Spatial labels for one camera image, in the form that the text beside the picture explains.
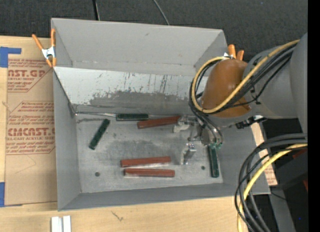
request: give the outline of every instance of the green marker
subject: green marker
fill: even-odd
[[[102,138],[102,135],[105,133],[108,125],[110,124],[110,121],[108,119],[104,119],[102,124],[100,125],[98,131],[95,133],[93,139],[91,140],[89,144],[89,148],[92,150],[95,150],[100,139]]]

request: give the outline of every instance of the scratches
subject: scratches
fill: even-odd
[[[34,166],[37,165],[36,161],[35,161],[33,158],[31,158],[29,155],[25,155],[25,156],[28,157],[28,158],[30,158],[30,159],[32,160],[33,164],[32,164],[31,166],[28,166],[28,167],[24,168],[24,169],[18,170],[18,171],[16,172],[16,174],[18,174],[18,173],[20,173],[20,172],[22,172],[22,171],[25,171],[25,170],[27,170],[27,169],[29,169],[29,168],[34,167]]]
[[[161,80],[160,90],[159,92],[165,93],[166,84],[167,84],[168,76],[164,75]]]
[[[122,222],[123,221],[123,219],[124,219],[124,217],[119,217],[118,215],[116,215],[116,213],[115,212],[113,212],[113,211],[111,211],[111,213],[120,221],[120,222]]]

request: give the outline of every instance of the black carpet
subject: black carpet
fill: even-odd
[[[157,0],[171,25],[223,29],[244,59],[299,39],[308,0]],[[97,0],[103,21],[165,24],[152,0]],[[48,37],[50,18],[94,20],[92,0],[0,0],[0,35]]]

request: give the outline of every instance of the cable bundle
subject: cable bundle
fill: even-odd
[[[257,100],[258,97],[262,94],[262,92],[266,88],[266,86],[268,85],[268,83],[271,81],[271,79],[290,61],[293,50],[298,42],[299,40],[295,40],[295,41],[286,43],[276,48],[272,52],[270,52],[248,73],[248,75],[246,75],[246,77],[241,81],[241,83],[239,83],[239,85],[222,103],[220,103],[218,106],[212,109],[205,109],[199,105],[197,98],[199,98],[202,95],[202,92],[197,94],[197,91],[198,91],[200,82],[204,74],[206,73],[206,71],[212,66],[214,66],[217,62],[228,59],[228,57],[222,56],[222,57],[216,57],[208,60],[205,64],[201,66],[201,68],[196,73],[192,81],[192,84],[190,87],[190,96],[189,96],[190,106],[193,108],[193,110],[197,110],[200,113],[202,113],[202,116],[203,116],[203,114],[216,114],[226,109],[234,108],[237,106],[243,106]],[[253,98],[253,100],[234,105],[234,103],[236,103],[238,100],[244,97],[245,94],[248,93],[258,81],[260,81],[268,72],[270,72],[280,63],[282,64],[268,78],[268,80],[266,80],[260,92]]]
[[[239,232],[242,231],[241,219],[245,222],[250,231],[271,232],[258,210],[251,188],[263,171],[274,161],[292,151],[305,149],[308,146],[308,140],[306,138],[306,134],[293,133],[268,139],[255,148],[254,151],[245,159],[240,169],[238,187],[234,195],[234,203],[238,212],[237,229]],[[263,156],[256,163],[252,164],[254,157],[260,151],[266,149],[269,151],[269,154]],[[270,157],[270,159],[257,170],[257,167],[267,157]],[[237,201],[237,195],[239,195],[240,203]],[[251,203],[258,221],[252,216],[248,208],[248,202]]]

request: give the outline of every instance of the black object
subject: black object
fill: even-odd
[[[95,150],[102,135],[105,133],[107,127],[109,126],[110,121],[108,119],[104,119],[102,124],[100,125],[98,131],[95,133],[93,139],[91,140],[89,144],[89,148],[92,150]]]
[[[218,178],[219,177],[219,167],[218,167],[218,157],[217,157],[216,145],[210,144],[208,146],[208,152],[209,152],[211,177]]]
[[[98,5],[96,0],[92,0],[93,3],[93,10],[94,10],[94,17],[96,21],[100,21],[100,15],[98,10]]]
[[[133,113],[124,113],[124,114],[116,114],[115,119],[117,121],[143,121],[149,120],[148,114],[133,114]]]

